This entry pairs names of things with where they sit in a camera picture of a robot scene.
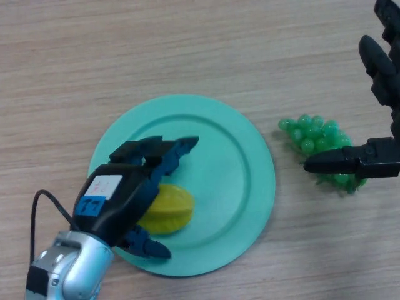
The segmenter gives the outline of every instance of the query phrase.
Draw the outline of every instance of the wooden table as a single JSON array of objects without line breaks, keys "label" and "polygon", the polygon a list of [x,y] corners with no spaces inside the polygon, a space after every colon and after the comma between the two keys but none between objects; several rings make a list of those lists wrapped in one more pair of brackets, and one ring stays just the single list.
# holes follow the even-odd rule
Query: wooden table
[{"label": "wooden table", "polygon": [[[100,299],[399,299],[399,180],[353,197],[316,187],[285,140],[283,117],[337,119],[356,144],[390,136],[358,53],[382,42],[373,0],[3,0],[0,4],[0,298],[22,299],[34,193],[71,211],[108,126],[150,98],[220,99],[274,156],[274,216],[229,266],[166,279],[116,259]],[[37,252],[67,223],[45,199]]]}]

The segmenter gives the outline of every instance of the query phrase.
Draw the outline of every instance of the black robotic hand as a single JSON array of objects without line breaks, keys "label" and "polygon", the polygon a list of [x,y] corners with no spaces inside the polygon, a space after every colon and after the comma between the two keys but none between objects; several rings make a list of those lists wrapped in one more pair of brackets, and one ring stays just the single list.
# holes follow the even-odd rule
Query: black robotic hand
[{"label": "black robotic hand", "polygon": [[355,174],[357,178],[396,177],[400,171],[400,8],[392,0],[377,0],[374,12],[385,27],[382,38],[389,43],[387,55],[369,36],[359,42],[359,53],[372,78],[372,93],[392,109],[393,137],[368,139],[358,147],[345,146],[315,154],[304,169],[321,174]]}]

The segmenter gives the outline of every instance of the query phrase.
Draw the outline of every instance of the green grapes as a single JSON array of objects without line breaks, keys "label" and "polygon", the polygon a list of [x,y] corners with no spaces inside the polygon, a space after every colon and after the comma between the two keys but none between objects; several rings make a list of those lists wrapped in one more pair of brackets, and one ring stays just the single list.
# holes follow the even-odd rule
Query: green grapes
[{"label": "green grapes", "polygon": [[[280,130],[286,131],[294,143],[295,149],[308,157],[330,149],[352,146],[351,138],[340,129],[335,120],[324,121],[321,116],[301,115],[294,119],[281,119]],[[328,181],[339,189],[354,193],[366,183],[366,179],[358,180],[354,174],[318,174],[319,183]]]}]

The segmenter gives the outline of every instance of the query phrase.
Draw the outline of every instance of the black cable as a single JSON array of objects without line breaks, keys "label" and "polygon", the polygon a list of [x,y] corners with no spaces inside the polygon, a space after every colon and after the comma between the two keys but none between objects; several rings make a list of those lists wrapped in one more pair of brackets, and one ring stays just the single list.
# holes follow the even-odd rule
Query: black cable
[{"label": "black cable", "polygon": [[39,197],[41,195],[47,196],[51,202],[55,205],[55,207],[58,209],[58,211],[66,218],[68,223],[71,225],[71,228],[73,230],[79,230],[79,227],[76,225],[72,217],[68,214],[68,212],[63,208],[61,203],[57,200],[56,197],[54,197],[53,194],[51,194],[49,191],[45,189],[41,189],[36,192],[35,197],[33,198],[33,203],[32,203],[32,213],[31,213],[31,253],[29,256],[29,264],[32,264],[34,259],[35,259],[35,227],[36,227],[36,208],[38,206],[38,201]]}]

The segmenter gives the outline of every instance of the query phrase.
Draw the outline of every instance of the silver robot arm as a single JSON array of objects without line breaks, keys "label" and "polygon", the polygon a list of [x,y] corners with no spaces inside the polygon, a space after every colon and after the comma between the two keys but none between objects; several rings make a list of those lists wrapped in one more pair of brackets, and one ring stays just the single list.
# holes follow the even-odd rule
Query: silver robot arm
[{"label": "silver robot arm", "polygon": [[110,247],[97,237],[60,232],[31,264],[25,300],[95,300],[113,259]]}]

